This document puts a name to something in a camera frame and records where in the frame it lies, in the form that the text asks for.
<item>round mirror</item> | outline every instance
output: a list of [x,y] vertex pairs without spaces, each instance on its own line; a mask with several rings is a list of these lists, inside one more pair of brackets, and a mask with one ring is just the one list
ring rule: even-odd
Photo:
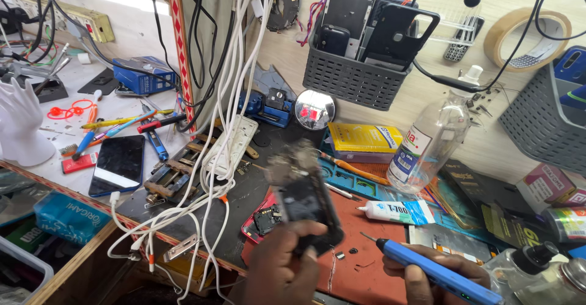
[[326,129],[327,123],[336,117],[336,103],[327,94],[305,90],[295,101],[295,117],[308,130]]

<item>tape roll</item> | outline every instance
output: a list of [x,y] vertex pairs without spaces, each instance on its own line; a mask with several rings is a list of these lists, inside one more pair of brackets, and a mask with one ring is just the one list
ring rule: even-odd
[[[501,17],[488,31],[484,40],[484,54],[497,66],[502,67],[506,61],[501,55],[503,41],[515,29],[525,26],[531,16],[531,10],[531,8],[514,10]],[[572,33],[570,20],[561,13],[542,10],[539,13],[539,20],[541,30],[549,36],[568,37]],[[560,55],[567,44],[567,40],[552,40],[543,37],[531,51],[509,61],[505,70],[521,73],[539,69]]]
[[77,54],[77,58],[79,59],[79,62],[81,62],[81,64],[92,63],[92,59],[90,58],[90,54],[88,54],[88,53]]

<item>blue box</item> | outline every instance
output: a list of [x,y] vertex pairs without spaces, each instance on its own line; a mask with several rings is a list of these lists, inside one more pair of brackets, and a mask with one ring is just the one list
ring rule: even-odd
[[[150,73],[165,77],[171,83],[175,83],[175,73],[163,61],[156,57],[132,57],[128,59],[115,58],[115,62],[128,67],[145,70]],[[114,66],[114,77],[124,86],[136,94],[148,94],[171,90],[173,86],[146,74]]]

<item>cardboard box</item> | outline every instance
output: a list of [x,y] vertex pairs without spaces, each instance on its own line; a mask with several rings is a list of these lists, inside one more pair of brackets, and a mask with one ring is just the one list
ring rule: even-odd
[[550,206],[565,208],[586,204],[586,179],[545,163],[539,164],[516,186],[536,213]]
[[[128,59],[115,58],[114,61],[123,66],[145,70],[158,76],[165,77],[165,79],[171,83],[175,83],[175,73],[169,68],[169,66],[156,57],[132,57]],[[158,78],[116,66],[114,66],[114,77],[136,94],[140,95],[173,89],[171,84]]]

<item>smartphone screen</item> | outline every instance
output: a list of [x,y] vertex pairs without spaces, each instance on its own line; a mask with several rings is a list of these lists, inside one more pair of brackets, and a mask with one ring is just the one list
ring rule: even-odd
[[143,182],[144,144],[142,134],[104,140],[90,184],[90,196],[137,189]]

